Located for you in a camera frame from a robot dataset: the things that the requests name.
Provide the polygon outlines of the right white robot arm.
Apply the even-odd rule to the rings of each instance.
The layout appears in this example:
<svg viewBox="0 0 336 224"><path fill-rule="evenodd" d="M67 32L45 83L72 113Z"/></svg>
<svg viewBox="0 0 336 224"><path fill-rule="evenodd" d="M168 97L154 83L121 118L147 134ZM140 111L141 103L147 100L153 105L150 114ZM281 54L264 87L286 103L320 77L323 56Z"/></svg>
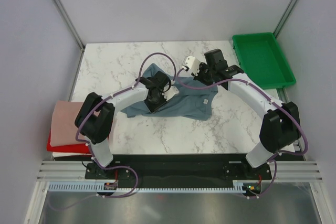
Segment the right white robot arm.
<svg viewBox="0 0 336 224"><path fill-rule="evenodd" d="M301 138L298 107L267 94L239 66L229 66L220 49L207 52L205 59L201 62L195 57L186 57L185 66L194 80L206 86L222 86L241 98L262 119L259 143L246 154L240 166L245 178L254 178L272 157Z"/></svg>

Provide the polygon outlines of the blue grey t shirt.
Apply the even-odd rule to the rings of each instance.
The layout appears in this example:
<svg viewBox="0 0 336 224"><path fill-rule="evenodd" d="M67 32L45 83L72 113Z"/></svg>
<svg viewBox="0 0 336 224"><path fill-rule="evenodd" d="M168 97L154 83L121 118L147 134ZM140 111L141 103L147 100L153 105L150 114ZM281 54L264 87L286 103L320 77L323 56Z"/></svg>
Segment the blue grey t shirt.
<svg viewBox="0 0 336 224"><path fill-rule="evenodd" d="M150 112L143 101L135 103L121 112L125 113L128 118L138 115L164 118L182 116L206 121L212 116L212 101L218 94L218 87L194 90L186 88L178 82L174 86L178 88L179 93L154 113Z"/></svg>

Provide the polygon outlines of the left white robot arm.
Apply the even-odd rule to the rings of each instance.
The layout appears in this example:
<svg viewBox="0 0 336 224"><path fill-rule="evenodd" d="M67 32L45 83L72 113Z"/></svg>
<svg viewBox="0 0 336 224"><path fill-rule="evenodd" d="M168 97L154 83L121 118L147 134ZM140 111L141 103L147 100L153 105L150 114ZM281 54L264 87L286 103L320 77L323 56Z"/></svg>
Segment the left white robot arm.
<svg viewBox="0 0 336 224"><path fill-rule="evenodd" d="M105 98L95 92L87 95L75 119L75 139L88 146L92 159L86 167L85 179L111 178L115 173L108 141L115 115L139 102L144 103L149 113L158 112L179 92L173 84L173 80L158 71L152 77L137 78L134 84Z"/></svg>

